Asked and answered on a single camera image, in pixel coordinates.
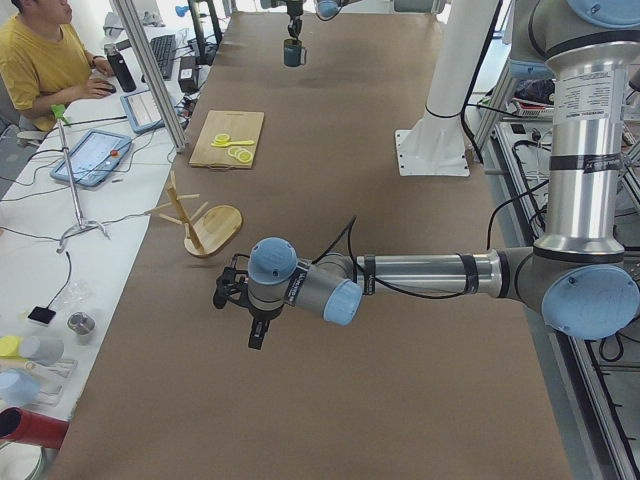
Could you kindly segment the dark blue mug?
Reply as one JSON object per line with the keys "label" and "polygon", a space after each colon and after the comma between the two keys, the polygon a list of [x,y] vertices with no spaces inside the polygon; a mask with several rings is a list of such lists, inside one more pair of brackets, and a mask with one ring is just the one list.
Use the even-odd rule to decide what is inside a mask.
{"label": "dark blue mug", "polygon": [[283,42],[283,62],[286,67],[297,68],[304,66],[307,59],[307,49],[303,43],[295,38],[285,39]]}

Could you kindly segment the wooden cup rack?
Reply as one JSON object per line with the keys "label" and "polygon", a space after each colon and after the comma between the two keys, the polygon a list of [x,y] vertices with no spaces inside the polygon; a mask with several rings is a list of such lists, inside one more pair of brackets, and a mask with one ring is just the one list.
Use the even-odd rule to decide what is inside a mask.
{"label": "wooden cup rack", "polygon": [[189,213],[184,202],[197,200],[200,194],[180,194],[174,171],[170,172],[165,193],[169,201],[147,210],[146,214],[182,226],[184,247],[194,257],[206,258],[216,254],[243,225],[241,212],[227,204],[210,207],[209,202],[205,201],[194,212]]}

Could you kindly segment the small steel cup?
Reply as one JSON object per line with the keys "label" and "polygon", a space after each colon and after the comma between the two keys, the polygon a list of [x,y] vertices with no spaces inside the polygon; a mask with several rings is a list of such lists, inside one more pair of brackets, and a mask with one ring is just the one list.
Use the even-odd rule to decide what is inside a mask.
{"label": "small steel cup", "polygon": [[94,319],[85,312],[71,314],[67,320],[67,327],[74,333],[80,345],[90,344],[96,332]]}

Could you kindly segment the light blue cup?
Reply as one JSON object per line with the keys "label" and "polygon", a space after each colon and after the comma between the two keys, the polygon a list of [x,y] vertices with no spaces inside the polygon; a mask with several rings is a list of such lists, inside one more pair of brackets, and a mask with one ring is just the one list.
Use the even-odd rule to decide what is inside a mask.
{"label": "light blue cup", "polygon": [[40,383],[22,370],[2,371],[1,398],[8,406],[21,407],[36,400],[40,392]]}

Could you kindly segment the bamboo cutting board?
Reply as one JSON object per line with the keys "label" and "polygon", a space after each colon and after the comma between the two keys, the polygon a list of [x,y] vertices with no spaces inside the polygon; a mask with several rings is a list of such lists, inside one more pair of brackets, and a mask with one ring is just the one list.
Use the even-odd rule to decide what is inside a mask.
{"label": "bamboo cutting board", "polygon": [[212,169],[251,169],[265,114],[210,110],[188,164]]}

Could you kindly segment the yellow plastic knife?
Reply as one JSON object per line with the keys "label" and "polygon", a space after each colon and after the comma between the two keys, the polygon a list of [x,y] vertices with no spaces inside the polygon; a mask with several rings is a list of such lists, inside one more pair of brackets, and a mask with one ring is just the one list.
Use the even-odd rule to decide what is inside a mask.
{"label": "yellow plastic knife", "polygon": [[218,148],[228,148],[232,146],[252,146],[255,145],[253,140],[227,141],[227,142],[211,142],[210,146]]}

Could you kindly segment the black keyboard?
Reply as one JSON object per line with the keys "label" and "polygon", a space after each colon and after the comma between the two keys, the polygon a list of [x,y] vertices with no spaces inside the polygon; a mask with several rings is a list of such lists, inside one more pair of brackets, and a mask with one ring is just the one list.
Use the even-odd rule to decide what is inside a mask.
{"label": "black keyboard", "polygon": [[166,34],[152,38],[149,42],[151,51],[164,80],[169,80],[173,73],[176,53],[176,36]]}

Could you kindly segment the lemon slice group upper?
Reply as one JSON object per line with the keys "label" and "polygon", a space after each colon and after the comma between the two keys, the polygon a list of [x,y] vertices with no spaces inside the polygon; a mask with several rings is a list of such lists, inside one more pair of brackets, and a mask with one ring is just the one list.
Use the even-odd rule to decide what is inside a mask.
{"label": "lemon slice group upper", "polygon": [[211,143],[212,146],[217,147],[227,147],[230,145],[231,137],[227,133],[219,133],[215,136],[214,141]]}

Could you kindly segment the blue teach pendant far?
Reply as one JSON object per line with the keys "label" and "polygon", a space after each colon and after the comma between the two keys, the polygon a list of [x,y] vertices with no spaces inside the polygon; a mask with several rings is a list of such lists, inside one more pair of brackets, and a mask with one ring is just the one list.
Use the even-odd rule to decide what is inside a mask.
{"label": "blue teach pendant far", "polygon": [[142,134],[164,126],[164,121],[150,90],[131,92],[120,97],[132,131]]}

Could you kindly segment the small black pad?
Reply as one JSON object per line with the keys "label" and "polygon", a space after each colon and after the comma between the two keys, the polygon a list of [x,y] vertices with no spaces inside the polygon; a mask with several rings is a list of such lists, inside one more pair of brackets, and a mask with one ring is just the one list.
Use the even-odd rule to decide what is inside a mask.
{"label": "small black pad", "polygon": [[27,318],[39,325],[48,326],[55,318],[56,312],[49,307],[35,306]]}

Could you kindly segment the metal stand with rod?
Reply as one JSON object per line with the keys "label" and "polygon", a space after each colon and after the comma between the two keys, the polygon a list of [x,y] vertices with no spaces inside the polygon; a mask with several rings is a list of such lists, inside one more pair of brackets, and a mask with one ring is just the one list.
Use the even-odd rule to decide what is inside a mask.
{"label": "metal stand with rod", "polygon": [[76,218],[76,223],[69,227],[61,236],[56,252],[62,254],[66,251],[66,244],[70,237],[74,235],[79,235],[91,230],[98,229],[107,239],[110,238],[109,233],[106,229],[106,226],[98,221],[88,220],[85,218],[80,201],[78,196],[78,191],[76,187],[76,183],[74,180],[73,169],[71,165],[70,155],[69,155],[69,147],[66,140],[66,134],[64,132],[64,112],[65,107],[63,104],[54,104],[51,107],[52,113],[56,120],[56,125],[59,131],[60,142],[61,142],[61,150],[63,154],[63,161],[65,168],[67,169],[68,174],[68,183],[72,198],[72,203],[74,207],[74,213]]}

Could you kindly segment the person in yellow shirt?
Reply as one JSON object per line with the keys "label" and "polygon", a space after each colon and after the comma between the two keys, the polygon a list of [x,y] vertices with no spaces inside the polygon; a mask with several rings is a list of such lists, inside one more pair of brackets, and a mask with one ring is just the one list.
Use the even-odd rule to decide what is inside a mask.
{"label": "person in yellow shirt", "polygon": [[86,49],[66,1],[15,1],[1,26],[1,78],[26,127],[55,124],[52,107],[101,99],[115,92],[109,61]]}

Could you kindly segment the red bottle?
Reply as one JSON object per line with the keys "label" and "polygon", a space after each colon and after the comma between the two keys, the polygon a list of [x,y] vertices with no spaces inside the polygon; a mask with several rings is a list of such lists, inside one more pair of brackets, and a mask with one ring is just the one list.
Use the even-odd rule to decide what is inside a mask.
{"label": "red bottle", "polygon": [[53,417],[10,407],[1,412],[1,439],[59,450],[69,423]]}

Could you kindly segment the aluminium frame post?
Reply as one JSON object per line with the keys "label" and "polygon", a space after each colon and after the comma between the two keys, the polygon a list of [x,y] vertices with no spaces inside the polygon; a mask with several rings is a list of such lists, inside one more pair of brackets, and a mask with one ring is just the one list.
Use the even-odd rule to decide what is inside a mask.
{"label": "aluminium frame post", "polygon": [[186,148],[186,137],[134,2],[132,0],[113,0],[112,3],[131,42],[138,64],[145,76],[146,83],[158,107],[165,128],[169,132],[174,148],[177,153],[182,153]]}

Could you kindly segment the white pedestal column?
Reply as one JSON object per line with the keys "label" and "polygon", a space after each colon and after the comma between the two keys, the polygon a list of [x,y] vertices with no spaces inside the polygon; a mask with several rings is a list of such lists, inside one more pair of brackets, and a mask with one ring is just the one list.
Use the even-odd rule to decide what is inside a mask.
{"label": "white pedestal column", "polygon": [[499,16],[500,1],[453,1],[426,97],[424,114],[409,130],[397,130],[399,174],[467,177],[462,127],[467,96]]}

